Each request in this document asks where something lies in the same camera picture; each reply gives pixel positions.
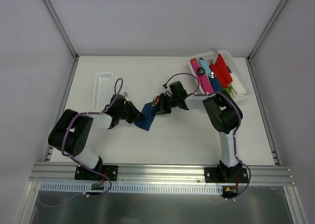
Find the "blue paper napkin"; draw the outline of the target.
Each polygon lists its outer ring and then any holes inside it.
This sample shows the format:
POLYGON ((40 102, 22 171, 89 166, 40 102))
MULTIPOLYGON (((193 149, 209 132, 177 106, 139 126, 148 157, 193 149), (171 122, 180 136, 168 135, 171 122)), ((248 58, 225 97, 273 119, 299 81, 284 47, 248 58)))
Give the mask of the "blue paper napkin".
POLYGON ((149 131, 150 127, 155 119, 155 114, 153 113, 155 106, 152 102, 146 103, 141 111, 142 115, 145 116, 144 119, 135 122, 135 126, 143 130, 149 131))

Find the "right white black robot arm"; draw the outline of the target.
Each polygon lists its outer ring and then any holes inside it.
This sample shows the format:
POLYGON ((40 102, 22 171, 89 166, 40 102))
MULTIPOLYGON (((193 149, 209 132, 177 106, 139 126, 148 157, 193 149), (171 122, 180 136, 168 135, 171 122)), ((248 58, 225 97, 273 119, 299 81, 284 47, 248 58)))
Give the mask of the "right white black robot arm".
POLYGON ((237 130, 243 114, 231 96, 225 91, 206 94, 188 94, 180 81, 170 84, 171 92, 164 92, 153 100, 154 115, 170 114, 172 108, 204 110, 219 132, 221 160, 217 168, 206 173, 206 178, 234 182, 243 168, 237 155, 237 130))

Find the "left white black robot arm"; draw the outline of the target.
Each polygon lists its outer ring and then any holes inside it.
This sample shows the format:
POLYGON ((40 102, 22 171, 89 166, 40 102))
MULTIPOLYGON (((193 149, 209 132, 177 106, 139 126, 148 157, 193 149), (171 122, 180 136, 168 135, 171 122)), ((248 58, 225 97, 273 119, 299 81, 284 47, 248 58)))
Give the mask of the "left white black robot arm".
POLYGON ((72 109, 63 112, 48 137, 48 144, 85 167, 93 180, 103 174, 102 158, 86 147, 91 130, 112 129, 121 120, 134 124, 146 117, 125 96, 115 94, 101 112, 78 113, 72 109))

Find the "pink napkin roll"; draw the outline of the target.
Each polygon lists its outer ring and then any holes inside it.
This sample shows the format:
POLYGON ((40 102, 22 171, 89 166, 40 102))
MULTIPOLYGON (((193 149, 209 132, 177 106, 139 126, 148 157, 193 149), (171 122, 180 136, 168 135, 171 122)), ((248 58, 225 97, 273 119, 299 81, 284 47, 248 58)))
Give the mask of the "pink napkin roll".
POLYGON ((202 77, 201 76, 198 76, 197 74, 197 69, 199 67, 201 67, 198 63, 198 60, 196 58, 194 59, 191 59, 190 60, 190 65, 198 79, 198 82, 200 83, 201 85, 201 88, 202 88, 202 91, 204 93, 213 93, 214 90, 212 88, 212 85, 210 84, 210 80, 209 80, 209 77, 207 76, 207 74, 205 73, 202 77))

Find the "blue napkin roll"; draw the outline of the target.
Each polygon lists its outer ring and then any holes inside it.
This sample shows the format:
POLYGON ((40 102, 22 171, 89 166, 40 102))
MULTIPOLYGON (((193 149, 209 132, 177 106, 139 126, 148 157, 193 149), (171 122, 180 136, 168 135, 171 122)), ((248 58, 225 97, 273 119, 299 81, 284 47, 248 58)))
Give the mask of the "blue napkin roll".
POLYGON ((219 79, 216 77, 216 75, 211 72, 209 74, 209 80, 210 80, 210 84, 212 85, 212 88, 215 92, 220 92, 223 90, 223 87, 219 81, 219 79))

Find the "teal napkin roll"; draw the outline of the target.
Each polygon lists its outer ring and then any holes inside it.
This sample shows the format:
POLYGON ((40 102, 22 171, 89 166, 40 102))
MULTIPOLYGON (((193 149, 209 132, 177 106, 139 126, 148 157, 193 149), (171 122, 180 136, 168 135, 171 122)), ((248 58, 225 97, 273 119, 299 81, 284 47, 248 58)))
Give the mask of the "teal napkin roll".
POLYGON ((207 64, 207 62, 203 59, 203 58, 199 58, 197 59, 199 65, 204 68, 205 70, 210 70, 209 65, 207 64))

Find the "green napkin roll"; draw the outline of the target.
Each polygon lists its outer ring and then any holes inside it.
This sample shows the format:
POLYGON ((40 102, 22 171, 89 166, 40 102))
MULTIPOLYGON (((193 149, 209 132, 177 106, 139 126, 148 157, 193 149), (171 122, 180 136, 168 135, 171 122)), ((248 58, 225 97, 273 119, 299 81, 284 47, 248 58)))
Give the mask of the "green napkin roll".
POLYGON ((233 98, 232 87, 228 86, 224 88, 224 90, 233 98))

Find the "red napkin roll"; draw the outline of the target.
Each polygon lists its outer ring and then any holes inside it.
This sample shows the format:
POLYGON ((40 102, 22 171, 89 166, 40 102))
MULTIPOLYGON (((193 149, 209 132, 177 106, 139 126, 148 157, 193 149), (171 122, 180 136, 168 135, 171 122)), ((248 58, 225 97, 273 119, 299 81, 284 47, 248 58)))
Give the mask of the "red napkin roll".
POLYGON ((219 79, 223 88, 228 87, 232 82, 230 72, 221 54, 218 55, 215 63, 210 63, 210 69, 219 79))

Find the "white napkin roll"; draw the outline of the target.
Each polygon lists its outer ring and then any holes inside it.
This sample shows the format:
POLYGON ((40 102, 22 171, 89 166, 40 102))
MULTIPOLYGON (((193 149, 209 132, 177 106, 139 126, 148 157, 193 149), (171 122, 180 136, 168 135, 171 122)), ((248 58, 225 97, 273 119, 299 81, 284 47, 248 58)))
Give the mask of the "white napkin roll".
POLYGON ((232 94, 234 97, 244 96, 247 92, 246 89, 243 87, 242 83, 234 72, 232 72, 230 75, 232 78, 232 82, 230 83, 232 94))

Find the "white perforated plastic tray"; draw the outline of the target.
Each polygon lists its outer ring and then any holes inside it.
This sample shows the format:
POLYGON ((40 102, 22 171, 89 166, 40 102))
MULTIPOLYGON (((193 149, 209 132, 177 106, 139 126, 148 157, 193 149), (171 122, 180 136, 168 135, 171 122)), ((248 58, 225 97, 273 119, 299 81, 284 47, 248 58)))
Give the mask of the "white perforated plastic tray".
POLYGON ((95 75, 92 110, 102 111, 110 103, 113 95, 113 73, 99 72, 95 75))

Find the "black round spoon head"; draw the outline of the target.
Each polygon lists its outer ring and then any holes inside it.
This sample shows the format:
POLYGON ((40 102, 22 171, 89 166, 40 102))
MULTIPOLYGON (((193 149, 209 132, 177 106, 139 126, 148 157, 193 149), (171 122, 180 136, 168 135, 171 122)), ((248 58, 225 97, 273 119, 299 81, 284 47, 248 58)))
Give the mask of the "black round spoon head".
POLYGON ((204 74, 205 74, 206 72, 205 72, 205 69, 203 68, 203 67, 199 67, 198 69, 197 69, 197 74, 198 74, 198 76, 203 76, 204 74))

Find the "white basket of rolls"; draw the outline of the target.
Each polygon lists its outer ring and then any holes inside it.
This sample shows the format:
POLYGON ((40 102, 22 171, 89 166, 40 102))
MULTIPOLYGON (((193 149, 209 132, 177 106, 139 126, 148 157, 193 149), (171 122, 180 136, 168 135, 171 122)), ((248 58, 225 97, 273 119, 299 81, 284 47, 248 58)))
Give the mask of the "white basket of rolls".
POLYGON ((189 67, 201 93, 225 90, 235 102, 251 94, 232 56, 225 50, 213 48, 211 52, 195 55, 189 60, 189 67))

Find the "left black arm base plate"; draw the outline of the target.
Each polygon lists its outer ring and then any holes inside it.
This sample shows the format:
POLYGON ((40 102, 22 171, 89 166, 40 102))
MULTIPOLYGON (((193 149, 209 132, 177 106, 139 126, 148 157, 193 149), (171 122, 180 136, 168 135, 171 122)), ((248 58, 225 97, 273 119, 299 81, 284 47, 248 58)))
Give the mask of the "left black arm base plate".
POLYGON ((102 165, 100 171, 90 171, 83 168, 82 166, 77 166, 74 174, 74 180, 79 181, 100 181, 104 177, 100 175, 103 174, 107 176, 111 181, 116 181, 118 176, 119 167, 117 165, 102 165))

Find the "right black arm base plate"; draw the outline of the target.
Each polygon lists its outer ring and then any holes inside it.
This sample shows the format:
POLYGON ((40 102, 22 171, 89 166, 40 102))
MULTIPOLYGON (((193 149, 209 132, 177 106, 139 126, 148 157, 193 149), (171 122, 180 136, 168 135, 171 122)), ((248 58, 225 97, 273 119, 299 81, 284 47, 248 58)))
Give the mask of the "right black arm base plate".
POLYGON ((245 168, 225 169, 222 167, 204 168, 204 178, 206 183, 241 183, 249 181, 248 173, 245 168))

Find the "aluminium mounting rail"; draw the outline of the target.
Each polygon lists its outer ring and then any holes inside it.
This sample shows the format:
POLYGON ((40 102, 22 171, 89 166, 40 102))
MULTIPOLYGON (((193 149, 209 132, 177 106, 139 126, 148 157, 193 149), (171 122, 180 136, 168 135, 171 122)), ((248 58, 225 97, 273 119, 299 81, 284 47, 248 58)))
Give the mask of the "aluminium mounting rail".
MULTIPOLYGON (((74 181, 77 165, 72 162, 37 162, 29 180, 38 182, 74 181)), ((116 183, 120 184, 206 184, 204 165, 118 164, 116 183)), ((252 186, 296 185, 291 170, 283 166, 251 166, 252 186)))

